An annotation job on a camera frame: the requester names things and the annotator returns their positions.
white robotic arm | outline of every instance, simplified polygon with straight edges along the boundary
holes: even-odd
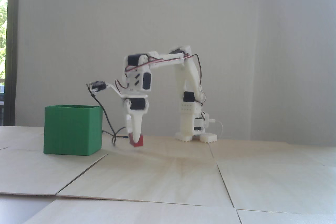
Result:
[[[124,74],[122,85],[115,80],[112,88],[123,100],[123,111],[130,143],[137,145],[141,137],[142,116],[148,111],[147,92],[151,91],[151,69],[161,66],[174,65],[177,89],[181,99],[180,104],[180,132],[175,137],[181,141],[190,141],[193,137],[203,142],[217,141],[217,135],[205,133],[209,125],[209,115],[202,111],[206,96],[202,91],[201,78],[192,59],[190,46],[184,46],[166,55],[159,55],[156,51],[145,54],[126,56],[124,59]]]

red magnet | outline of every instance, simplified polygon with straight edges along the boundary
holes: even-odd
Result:
[[[129,137],[129,143],[131,145],[133,145],[134,147],[140,147],[140,146],[144,145],[144,136],[143,135],[140,135],[140,139],[137,143],[135,143],[134,140],[133,140],[133,133],[129,133],[128,137]]]

green cube container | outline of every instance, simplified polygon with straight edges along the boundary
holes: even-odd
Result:
[[[45,154],[89,156],[102,148],[100,106],[56,105],[45,108]]]

white wall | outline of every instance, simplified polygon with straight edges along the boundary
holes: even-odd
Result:
[[[251,139],[336,143],[336,0],[259,0]]]
[[[95,104],[85,83],[121,77],[125,55],[190,44],[201,57],[205,110],[223,122],[223,138],[335,144],[335,4],[20,0],[17,125],[43,126],[48,105]],[[143,133],[173,135],[173,71],[153,74]],[[118,97],[98,98],[122,127]]]
[[[120,78],[125,55],[189,44],[202,64],[205,111],[223,122],[224,138],[249,139],[257,12],[258,0],[20,0],[17,125],[43,126],[45,106],[95,104],[85,83]],[[97,97],[122,127],[119,98]],[[149,102],[143,133],[174,135],[172,68],[153,71]]]

plywood panel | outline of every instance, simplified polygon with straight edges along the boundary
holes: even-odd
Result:
[[[213,160],[109,154],[58,195],[232,206]]]
[[[115,146],[112,146],[111,136],[103,133],[102,149],[119,152],[122,154],[161,155],[174,158],[204,158],[212,159],[212,154],[207,143],[193,140],[182,142],[174,137],[144,136],[144,146],[133,147],[129,139],[118,138]]]
[[[217,162],[234,207],[288,213],[336,213],[336,168]]]
[[[335,224],[335,214],[299,214],[237,210],[241,224]]]
[[[112,200],[55,200],[25,224],[239,224],[234,208]]]
[[[102,151],[91,156],[70,156],[29,150],[2,150],[0,193],[55,195],[104,156]]]
[[[56,196],[0,195],[0,223],[22,224],[53,202]]]
[[[43,150],[43,127],[0,126],[0,149]]]
[[[326,166],[336,166],[336,148],[314,145],[291,145]]]
[[[285,142],[218,140],[211,143],[210,148],[217,160],[236,160],[256,164],[322,165]]]

